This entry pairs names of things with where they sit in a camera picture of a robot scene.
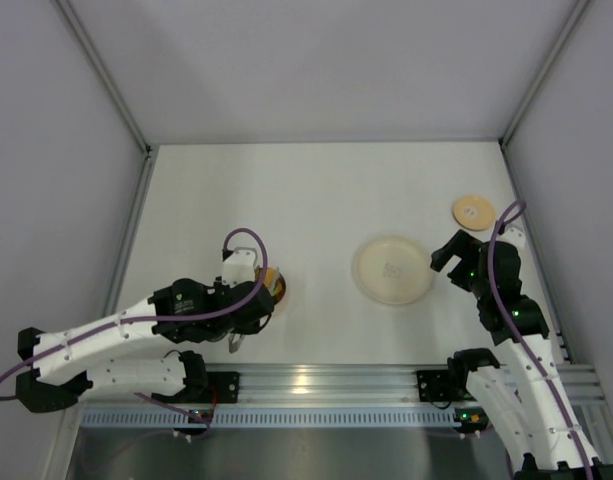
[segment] yellow object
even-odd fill
[[[495,223],[497,214],[491,203],[478,195],[466,195],[453,204],[457,223],[468,230],[481,231]]]

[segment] robotic arm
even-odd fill
[[[451,381],[483,407],[509,452],[514,478],[613,480],[613,465],[600,462],[564,391],[541,310],[521,294],[517,248],[460,230],[433,253],[431,268],[441,271],[453,256],[460,262],[448,277],[475,296],[495,347],[455,353],[448,359]],[[512,372],[517,392],[504,384],[500,362]]]
[[[16,398],[32,412],[133,392],[152,392],[166,403],[198,401],[208,387],[201,355],[187,351],[161,360],[120,357],[185,341],[216,342],[229,334],[229,350],[237,351],[245,335],[263,330],[281,298],[276,292],[283,280],[277,269],[267,268],[266,251],[260,247],[262,268],[257,268],[255,249],[225,248],[222,275],[210,287],[181,279],[87,325],[56,333],[21,331],[18,353],[31,369],[17,376]]]

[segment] white tabletop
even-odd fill
[[[422,299],[399,307],[362,293],[351,266],[356,251],[384,233],[428,252],[443,246],[459,228],[451,206],[466,194],[485,196],[498,213],[514,200],[496,143],[164,146],[120,307],[178,278],[211,284],[223,238],[247,226],[285,275],[286,298],[236,354],[225,340],[182,347],[210,363],[444,363],[457,350],[492,347],[473,296],[446,277],[455,262]],[[475,236],[486,240],[490,230]],[[254,243],[240,235],[231,244],[238,245]],[[521,255],[524,293],[552,325],[533,256]]]

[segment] purple tube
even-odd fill
[[[255,283],[255,286],[253,287],[253,289],[248,293],[248,295],[242,298],[239,302],[234,303],[230,307],[226,307],[216,312],[201,313],[199,315],[188,315],[188,316],[183,316],[183,317],[182,316],[178,317],[174,315],[163,315],[159,317],[124,318],[122,319],[121,323],[126,324],[126,323],[133,323],[133,322],[202,322],[202,321],[212,320],[213,318],[221,317],[222,315],[228,315],[229,313],[233,313],[234,311],[238,310],[239,308],[243,307],[248,302],[250,302],[255,297],[255,295],[257,295],[257,293],[261,290],[262,286],[264,285],[264,280],[266,279],[266,272],[268,271],[268,252],[266,251],[266,246],[264,245],[264,242],[259,237],[259,235],[257,235],[254,231],[252,231],[249,228],[238,228],[230,232],[226,236],[226,239],[224,240],[224,248],[228,246],[228,242],[230,241],[230,239],[233,238],[238,233],[246,233],[250,235],[251,237],[253,237],[255,242],[257,242],[257,245],[259,246],[259,249],[262,253],[262,271],[259,275],[259,279]],[[105,323],[103,325],[100,325],[99,327],[89,330],[88,332],[84,332],[81,335],[71,338],[67,343],[68,345],[74,345],[76,343],[81,342],[82,340],[86,340],[87,338],[92,337],[93,335],[97,335],[100,332],[103,332],[105,330],[108,330],[109,328],[113,328],[116,326],[117,324],[115,322]],[[46,358],[49,355],[53,355],[63,349],[64,349],[63,345],[55,345],[54,347],[51,347],[42,353],[34,355],[24,360],[23,362],[18,363],[17,365],[15,365],[14,367],[11,367],[7,371],[5,371],[2,375],[0,375],[0,385],[6,379],[8,379],[8,377],[12,376],[14,373],[18,372],[22,368],[28,367],[32,365],[34,362],[41,360],[42,358]],[[9,396],[0,395],[0,402],[7,402],[10,400],[16,400],[16,399],[17,397],[15,397],[15,395],[9,395]]]
[[[510,213],[516,207],[519,207],[518,213],[513,215],[513,217],[510,220],[506,220],[506,218],[510,215]],[[541,364],[541,362],[537,360],[537,356],[528,346],[528,344],[522,337],[522,334],[519,332],[519,330],[515,326],[515,323],[513,323],[513,319],[508,313],[508,310],[506,310],[506,307],[504,306],[504,303],[502,302],[501,295],[499,294],[499,290],[497,289],[497,282],[495,280],[495,267],[494,267],[495,265],[495,262],[494,262],[495,244],[497,242],[497,237],[499,236],[499,232],[501,231],[502,227],[505,227],[511,221],[519,218],[519,216],[524,213],[525,209],[526,209],[526,202],[524,200],[516,200],[510,204],[510,206],[504,211],[504,213],[502,213],[502,216],[499,217],[499,220],[495,222],[495,227],[493,228],[493,233],[490,237],[490,243],[488,247],[488,259],[487,259],[488,260],[488,279],[490,280],[490,286],[491,286],[491,290],[493,293],[493,297],[495,298],[495,303],[497,304],[497,308],[499,309],[499,312],[502,314],[502,317],[504,318],[504,322],[506,322],[506,325],[508,326],[511,333],[513,334],[513,338],[515,339],[515,341],[521,344],[521,346],[526,351],[526,354],[530,358],[531,362],[533,362],[533,364],[535,365],[535,367],[537,368],[541,376],[546,379],[546,385],[548,385],[549,390],[553,394],[553,398],[555,399],[555,403],[557,403],[557,407],[562,412],[562,417],[564,417],[564,421],[566,422],[566,427],[570,429],[570,435],[573,439],[573,442],[575,443],[575,447],[577,448],[577,451],[579,452],[579,456],[582,460],[582,464],[584,465],[584,472],[586,473],[586,478],[587,480],[593,480],[593,472],[590,467],[589,459],[586,456],[586,452],[584,451],[584,446],[582,445],[582,441],[579,438],[579,434],[574,430],[573,420],[570,414],[568,413],[568,410],[566,409],[564,400],[562,399],[561,395],[557,391],[557,388],[555,388],[555,384],[550,379],[547,378],[548,372],[546,371],[544,366]]]

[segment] white arm segment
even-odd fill
[[[139,351],[170,343],[168,339],[152,332],[153,322],[137,322],[119,325],[119,320],[127,317],[152,317],[155,306],[149,305],[146,299],[136,305],[114,315],[96,320],[81,327],[72,328],[57,333],[42,333],[38,336],[39,344],[35,345],[33,353],[37,355],[55,345],[65,344],[71,338],[88,332],[100,325],[116,322],[117,325],[104,332],[93,335],[74,345],[33,364],[39,369],[38,380],[51,385],[62,385],[75,375],[89,370],[99,362],[117,358],[129,352]]]
[[[86,376],[93,387],[80,395],[80,401],[126,397],[136,392],[172,396],[186,386],[186,369],[176,356],[162,360],[104,362],[89,369]]]
[[[505,375],[500,368],[480,367],[468,374],[466,390],[488,415],[510,455],[513,471],[518,471],[522,468],[524,454],[532,451],[530,431],[522,404],[504,381]]]
[[[548,372],[549,378],[563,399],[564,406],[576,426],[586,457],[592,464],[592,458],[597,457],[597,452],[579,427],[577,417],[564,391],[564,386],[553,360],[551,341],[541,335],[527,335],[524,340],[537,358],[540,359]],[[509,339],[495,347],[494,353],[501,363],[510,368],[515,378],[526,415],[528,433],[533,436],[531,439],[532,454],[535,457],[537,467],[542,470],[557,470],[557,463],[562,461],[567,462],[570,468],[582,467],[579,452],[569,435],[570,432],[566,428],[566,422],[555,402],[555,398],[524,348],[519,343],[514,343]]]

